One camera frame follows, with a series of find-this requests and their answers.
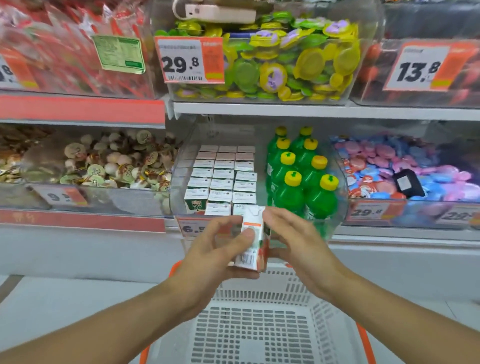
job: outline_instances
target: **hand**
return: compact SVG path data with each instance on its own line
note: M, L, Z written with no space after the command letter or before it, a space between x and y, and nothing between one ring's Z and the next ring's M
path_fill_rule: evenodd
M335 291L350 271L332 253L314 225L276 207L267 207L263 218L287 246L270 249L269 256L290 263L311 293L334 303Z
M196 317L212 300L218 286L231 278L258 279L253 270L228 267L238 254L251 247L255 232L244 230L235 239L217 247L215 236L223 226L241 224L241 216L226 216L213 219L195 239L181 265L168 281L174 290L180 290L186 305L184 321Z

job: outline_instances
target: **bottle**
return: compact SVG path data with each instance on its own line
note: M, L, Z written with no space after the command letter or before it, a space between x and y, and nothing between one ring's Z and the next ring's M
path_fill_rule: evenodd
M303 178L301 186L305 194L308 194L312 189L320 186L320 180L322 176L325 175L327 164L328 159L324 156L314 156L310 168L302 171Z
M272 176L273 169L281 164L280 159L282 158L282 153L287 152L290 148L290 139L280 138L276 141L276 151L270 155L267 160L267 190L270 188L270 178Z
M300 135L298 138L296 138L291 146L291 151L297 155L298 159L298 153L300 150L303 148L303 144L305 143L305 140L310 138L313 132L313 128L311 126L304 126L303 128L300 129Z
M305 218L307 220L325 220L336 212L338 201L335 190L338 183L338 178L331 174L322 177L319 188L312 190L306 198Z
M300 187L301 174L297 171L290 170L285 175L284 182L285 183L275 191L272 206L285 208L302 218L305 208L305 197Z
M317 155L318 140L306 139L303 143L303 148L296 153L297 161L295 165L300 173L304 173L312 165L312 159Z
M268 143L267 147L267 160L268 157L277 151L276 148L276 141L280 138L286 138L287 137L287 128L285 126L279 126L278 128L275 129L275 137Z
M272 205L273 195L275 191L285 183L287 172L291 171L295 163L295 154L292 152L283 152L280 158L280 167L275 168L270 179L270 188L268 192L268 205Z

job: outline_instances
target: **finger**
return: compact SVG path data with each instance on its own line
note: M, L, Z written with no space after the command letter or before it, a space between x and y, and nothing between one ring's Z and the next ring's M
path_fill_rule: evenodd
M284 248L273 248L268 252L270 258L282 259L286 262L290 260L290 250Z
M222 227L229 224L241 224L242 216L225 216L222 218L215 218L210 221L205 230L195 239L196 244L201 247L203 251L208 251L213 247L215 236Z
M230 262L238 254L243 253L250 248L255 238L255 231L253 229L246 229L241 232L239 236L232 239L228 244L221 248L215 249L216 254L225 262Z
M300 232L295 230L285 219L274 214L269 207L263 213L265 223L287 242L294 242L299 239Z
M260 273L255 272L254 270L242 269L238 267L228 267L225 280L232 278L259 279Z
M307 229L312 227L312 224L309 223L307 220L302 219L301 217L291 213L284 208L278 207L267 207L265 212L271 213L275 216L278 216L289 223L296 231L298 232L305 232Z

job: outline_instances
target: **barcode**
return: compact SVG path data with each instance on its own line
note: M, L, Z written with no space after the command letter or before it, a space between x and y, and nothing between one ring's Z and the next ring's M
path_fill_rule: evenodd
M253 265L253 260L255 259L255 256L252 254L242 254L241 255L241 263L246 264L248 266Z
M167 75L169 81L203 81L206 80L202 76L176 76L176 75Z

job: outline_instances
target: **price label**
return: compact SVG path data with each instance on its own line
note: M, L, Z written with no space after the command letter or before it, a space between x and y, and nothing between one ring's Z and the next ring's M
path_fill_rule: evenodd
M31 184L35 192L52 206L88 206L87 201L75 187L59 187Z
M194 238L200 235L211 219L208 218L179 218L177 222L180 227L181 234L184 238Z
M389 206L389 203L357 203L348 219L349 221L382 220Z
M18 81L13 70L5 58L0 54L0 88L9 90L23 90L24 87Z
M476 215L480 214L480 206L463 206L455 205L453 208L445 212L437 223L453 224L453 225L469 225Z
M165 83L224 84L221 37L155 37Z
M478 51L469 42L408 42L403 45L384 90L445 92Z

